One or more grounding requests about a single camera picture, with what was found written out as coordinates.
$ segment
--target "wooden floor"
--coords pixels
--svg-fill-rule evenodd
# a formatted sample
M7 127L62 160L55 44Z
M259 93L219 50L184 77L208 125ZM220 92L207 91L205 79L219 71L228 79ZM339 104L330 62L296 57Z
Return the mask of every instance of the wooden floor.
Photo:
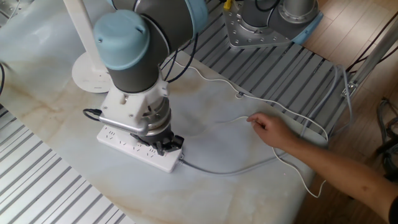
M305 46L335 63L350 65L371 43L387 21L398 11L398 0L318 0L325 17ZM330 149L342 156L365 163L378 171L381 158L374 156L381 145L376 108L381 98L398 105L398 53L379 64L360 86L353 99L353 125L333 137ZM386 111L386 120L394 117ZM345 111L339 125L348 121ZM323 179L314 180L311 191L318 192ZM384 223L373 211L351 200L330 184L322 196L315 199L307 194L297 216L297 224Z

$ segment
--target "human arm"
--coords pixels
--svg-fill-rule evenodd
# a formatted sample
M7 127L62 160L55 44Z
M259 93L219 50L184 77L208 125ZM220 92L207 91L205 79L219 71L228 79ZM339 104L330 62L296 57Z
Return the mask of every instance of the human arm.
M257 113L248 118L255 132L269 146L306 163L331 185L359 200L388 222L398 187L351 159L321 149L298 138L278 117Z

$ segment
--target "human hand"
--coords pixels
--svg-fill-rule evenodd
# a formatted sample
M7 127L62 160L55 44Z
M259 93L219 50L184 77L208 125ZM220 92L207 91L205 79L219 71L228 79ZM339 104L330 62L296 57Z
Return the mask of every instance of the human hand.
M285 150L299 141L299 138L279 117L256 113L247 121L251 122L254 131L271 147Z

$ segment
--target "white power strip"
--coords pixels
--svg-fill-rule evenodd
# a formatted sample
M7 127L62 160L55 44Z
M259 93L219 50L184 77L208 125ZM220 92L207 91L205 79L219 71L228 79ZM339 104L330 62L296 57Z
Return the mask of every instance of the white power strip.
M165 153L164 156L158 155L156 149L137 143L135 146L125 143L118 138L118 133L121 131L109 126L104 128L97 135L100 143L109 147L117 149L129 156L146 162L154 167L171 173L181 156L182 150L177 150L170 153Z

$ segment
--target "fingers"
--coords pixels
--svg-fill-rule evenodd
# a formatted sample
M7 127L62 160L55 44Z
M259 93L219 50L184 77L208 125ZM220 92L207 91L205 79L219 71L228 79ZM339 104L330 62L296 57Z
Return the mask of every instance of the fingers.
M266 133L266 130L257 122L252 121L251 125L253 126L254 131L259 135L262 136Z
M271 120L271 117L264 113L255 113L248 118L248 122L257 121L258 123L263 124L264 126Z

